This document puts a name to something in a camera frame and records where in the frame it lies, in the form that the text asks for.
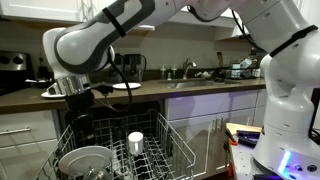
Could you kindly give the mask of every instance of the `faucet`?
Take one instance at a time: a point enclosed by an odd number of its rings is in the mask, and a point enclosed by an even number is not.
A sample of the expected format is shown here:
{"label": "faucet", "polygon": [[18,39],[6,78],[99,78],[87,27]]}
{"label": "faucet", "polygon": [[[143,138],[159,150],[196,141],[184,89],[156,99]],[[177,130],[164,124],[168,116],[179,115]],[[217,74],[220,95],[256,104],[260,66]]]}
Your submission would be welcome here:
{"label": "faucet", "polygon": [[196,63],[195,62],[189,62],[190,58],[188,58],[186,60],[186,62],[183,63],[183,71],[184,71],[184,74],[183,74],[183,79],[187,79],[187,74],[188,74],[188,70],[190,67],[192,68],[195,68],[197,67]]}

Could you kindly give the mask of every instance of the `dish rack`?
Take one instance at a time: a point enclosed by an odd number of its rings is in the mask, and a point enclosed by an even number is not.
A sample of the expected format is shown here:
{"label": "dish rack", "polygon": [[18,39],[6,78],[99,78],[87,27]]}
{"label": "dish rack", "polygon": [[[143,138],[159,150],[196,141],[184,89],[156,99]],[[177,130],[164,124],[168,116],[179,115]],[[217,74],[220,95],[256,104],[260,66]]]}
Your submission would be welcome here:
{"label": "dish rack", "polygon": [[[110,165],[105,167],[111,179],[193,179],[195,154],[158,111],[93,120],[93,127],[97,145],[109,148],[114,154]],[[127,143],[128,135],[135,131],[144,135],[144,149],[137,157],[129,153]],[[77,149],[77,144],[83,139],[82,132],[76,132],[69,125],[35,179],[82,179],[68,177],[59,170],[58,165],[59,160]]]}

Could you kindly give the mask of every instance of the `stove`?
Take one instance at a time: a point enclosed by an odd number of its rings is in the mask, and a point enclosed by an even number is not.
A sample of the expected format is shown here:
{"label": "stove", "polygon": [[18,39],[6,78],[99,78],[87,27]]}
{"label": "stove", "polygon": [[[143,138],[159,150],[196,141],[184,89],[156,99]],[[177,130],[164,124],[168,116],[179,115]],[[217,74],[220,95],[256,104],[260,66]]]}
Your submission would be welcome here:
{"label": "stove", "polygon": [[0,51],[0,96],[30,87],[26,79],[35,79],[30,55]]}

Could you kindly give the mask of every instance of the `dish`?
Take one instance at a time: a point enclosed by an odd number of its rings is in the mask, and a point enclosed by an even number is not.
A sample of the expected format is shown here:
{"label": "dish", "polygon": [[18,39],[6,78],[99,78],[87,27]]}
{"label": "dish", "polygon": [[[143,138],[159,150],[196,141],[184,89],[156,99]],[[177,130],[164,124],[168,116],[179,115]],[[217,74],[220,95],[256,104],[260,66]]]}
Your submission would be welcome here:
{"label": "dish", "polygon": [[44,92],[41,94],[41,96],[48,99],[60,99],[60,98],[64,98],[65,95],[62,95],[62,94],[50,95],[48,94],[48,92]]}
{"label": "dish", "polygon": [[[130,89],[137,89],[141,86],[140,83],[128,83],[128,84],[129,84]],[[120,90],[126,90],[127,86],[125,83],[120,83],[120,84],[113,85],[113,88],[120,89]]]}
{"label": "dish", "polygon": [[69,176],[84,176],[90,168],[108,166],[111,158],[112,151],[106,147],[86,146],[64,155],[59,161],[59,169]]}

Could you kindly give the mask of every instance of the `kitchen sink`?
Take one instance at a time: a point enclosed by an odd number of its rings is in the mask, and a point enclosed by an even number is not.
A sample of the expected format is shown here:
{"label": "kitchen sink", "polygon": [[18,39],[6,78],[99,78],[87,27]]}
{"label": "kitchen sink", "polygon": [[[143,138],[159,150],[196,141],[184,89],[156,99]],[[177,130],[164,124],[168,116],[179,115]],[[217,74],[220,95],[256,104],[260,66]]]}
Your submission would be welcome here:
{"label": "kitchen sink", "polygon": [[192,80],[170,80],[170,81],[160,81],[167,88],[177,89],[177,88],[187,88],[187,87],[199,87],[199,86],[214,86],[214,85],[224,85],[224,84],[238,84],[238,82],[227,81],[217,82],[214,80],[205,80],[205,79],[192,79]]}

